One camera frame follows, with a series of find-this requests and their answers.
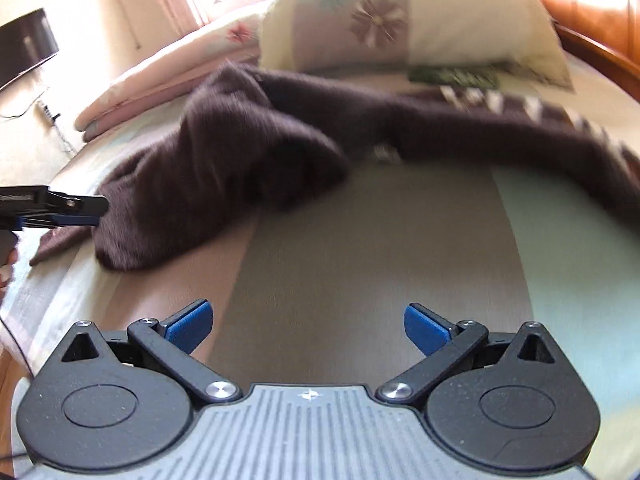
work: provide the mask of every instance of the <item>brown blanket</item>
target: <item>brown blanket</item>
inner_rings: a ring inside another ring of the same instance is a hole
[[[640,225],[640,161],[564,110],[521,98],[434,88],[393,96],[311,76],[228,64],[187,102],[177,131],[124,160],[98,192],[110,209],[93,229],[110,269],[157,265],[216,236],[256,205],[288,208],[338,184],[380,144],[405,161],[515,164],[573,179]],[[89,237],[43,236],[32,265]]]

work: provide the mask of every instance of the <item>pillow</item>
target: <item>pillow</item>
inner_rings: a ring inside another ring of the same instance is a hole
[[[259,32],[264,68],[483,66],[570,88],[540,0],[275,0]]]
[[[250,59],[258,47],[258,25],[265,10],[266,3],[260,3],[230,12],[127,70],[80,112],[76,130],[86,130],[96,118],[124,102],[162,90],[164,85],[183,83],[185,76],[201,75],[206,64],[213,70],[225,59]]]

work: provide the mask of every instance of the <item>black clamp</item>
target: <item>black clamp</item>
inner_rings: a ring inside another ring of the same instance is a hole
[[[47,186],[0,187],[0,230],[97,226],[108,208],[103,196],[68,195]]]
[[[239,399],[238,386],[184,352],[212,324],[206,300],[163,322],[140,319],[126,332],[76,322],[18,409],[32,458],[69,471],[130,466],[175,443],[197,408]]]
[[[531,474],[585,462],[600,413],[541,323],[493,334],[412,303],[404,325],[427,357],[380,386],[377,399],[423,412],[430,435],[479,468]]]

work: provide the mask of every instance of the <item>black tv screen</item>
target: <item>black tv screen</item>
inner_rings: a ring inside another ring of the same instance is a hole
[[[44,9],[0,26],[0,91],[58,52]]]

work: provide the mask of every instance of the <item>black cable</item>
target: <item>black cable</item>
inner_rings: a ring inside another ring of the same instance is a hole
[[[21,114],[19,114],[19,115],[2,115],[2,114],[0,114],[0,119],[7,119],[8,121],[10,121],[11,119],[18,119],[18,118],[22,117],[25,113],[27,113],[29,110],[31,110],[31,107],[34,104],[36,104],[36,101],[38,99],[40,99],[44,95],[44,92],[46,92],[47,90],[49,90],[49,89],[45,88],[42,92],[40,92],[40,94],[33,101],[31,101],[29,106],[27,106],[27,109],[25,111],[23,111]]]
[[[22,358],[24,360],[24,365],[27,367],[27,370],[29,371],[29,378],[33,381],[33,379],[35,378],[35,374],[33,373],[33,369],[31,368],[31,365],[29,364],[29,361],[27,361],[27,355],[24,353],[24,351],[22,350],[22,347],[20,346],[20,343],[18,343],[18,340],[15,338],[14,333],[11,332],[11,329],[9,329],[9,327],[4,322],[4,319],[2,319],[1,316],[0,316],[0,323],[2,324],[4,329],[9,334],[9,337],[11,338],[11,340],[16,345],[16,347],[18,349],[18,352],[20,352],[20,355],[22,356]]]
[[[29,456],[26,452],[16,453],[15,455],[4,455],[0,456],[0,462],[4,462],[5,460],[13,460],[14,458],[24,458]]]
[[[76,150],[73,145],[71,144],[71,142],[69,142],[68,140],[66,140],[66,137],[64,136],[64,134],[60,131],[60,128],[58,127],[58,125],[56,124],[56,119],[57,118],[53,118],[53,129],[56,131],[56,133],[58,134],[58,137],[60,138],[60,141],[62,142],[62,144],[65,145],[66,150],[62,150],[65,153],[73,153],[74,155],[78,154],[78,150]]]

